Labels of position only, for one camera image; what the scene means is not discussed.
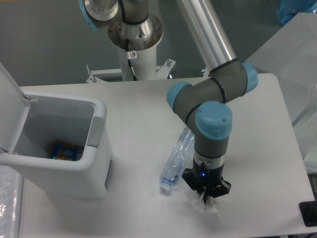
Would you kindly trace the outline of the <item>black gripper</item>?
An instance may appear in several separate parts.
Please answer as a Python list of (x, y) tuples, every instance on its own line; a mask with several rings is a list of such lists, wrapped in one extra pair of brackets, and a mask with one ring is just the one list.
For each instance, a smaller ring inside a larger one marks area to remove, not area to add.
[(231, 183), (222, 180), (224, 165), (216, 169), (200, 170), (200, 166), (193, 163), (192, 169), (185, 169), (182, 178), (197, 194), (204, 196), (204, 202), (212, 198), (224, 196), (230, 192)]

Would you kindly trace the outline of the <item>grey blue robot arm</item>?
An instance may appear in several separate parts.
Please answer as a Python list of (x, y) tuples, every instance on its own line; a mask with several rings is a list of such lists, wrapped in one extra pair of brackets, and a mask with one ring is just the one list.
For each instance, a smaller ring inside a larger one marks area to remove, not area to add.
[[(111, 41), (122, 54), (120, 68), (125, 81), (150, 80), (156, 73), (156, 57), (141, 59), (162, 38), (162, 25), (149, 12), (146, 0), (81, 0), (80, 10), (91, 30), (107, 27)], [(193, 166), (182, 177), (203, 202), (229, 193), (222, 176), (224, 154), (232, 131), (232, 111), (227, 103), (254, 90), (256, 70), (239, 62), (217, 14), (208, 0), (179, 0), (198, 50), (210, 71), (195, 85), (178, 82), (166, 100), (195, 136)]]

